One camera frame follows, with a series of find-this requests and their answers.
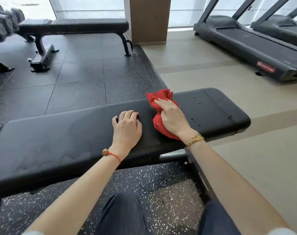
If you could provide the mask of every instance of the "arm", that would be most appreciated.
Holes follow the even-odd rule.
[[[138,143],[142,135],[142,124],[136,119],[138,113],[124,111],[112,119],[114,137],[108,149],[123,160]],[[104,187],[119,165],[112,155],[102,157],[94,166],[56,199],[26,230],[45,235],[76,235]]]
[[[166,129],[185,144],[190,143],[197,131],[190,127],[182,111],[170,101],[160,99],[155,103],[164,109],[161,116]],[[189,150],[243,235],[266,235],[275,228],[289,228],[271,204],[204,140],[192,144]]]

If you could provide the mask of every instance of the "person's left hand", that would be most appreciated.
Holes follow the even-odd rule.
[[[119,115],[118,123],[117,116],[112,118],[114,137],[108,151],[117,155],[121,161],[127,157],[142,136],[142,124],[136,119],[138,114],[133,110],[123,111]]]

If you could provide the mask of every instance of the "red string bracelet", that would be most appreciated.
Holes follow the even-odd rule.
[[[110,151],[108,151],[108,149],[104,149],[103,152],[102,152],[102,154],[104,156],[113,155],[115,158],[117,158],[119,160],[119,165],[121,164],[120,158],[117,155],[115,155],[115,154],[111,153]]]

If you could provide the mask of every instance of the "red label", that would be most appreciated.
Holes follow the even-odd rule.
[[[262,61],[258,61],[257,66],[259,66],[261,69],[264,69],[265,71],[270,72],[270,73],[274,73],[276,71],[276,68],[274,68],[266,63],[263,63]]]

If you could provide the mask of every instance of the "gold bracelet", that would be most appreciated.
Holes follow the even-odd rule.
[[[192,137],[192,139],[194,139],[194,140],[192,142],[190,142],[189,144],[186,144],[186,147],[185,148],[187,148],[188,146],[191,146],[192,144],[194,144],[194,143],[196,143],[196,142],[204,139],[204,137],[201,134],[198,133],[198,134],[194,135]]]

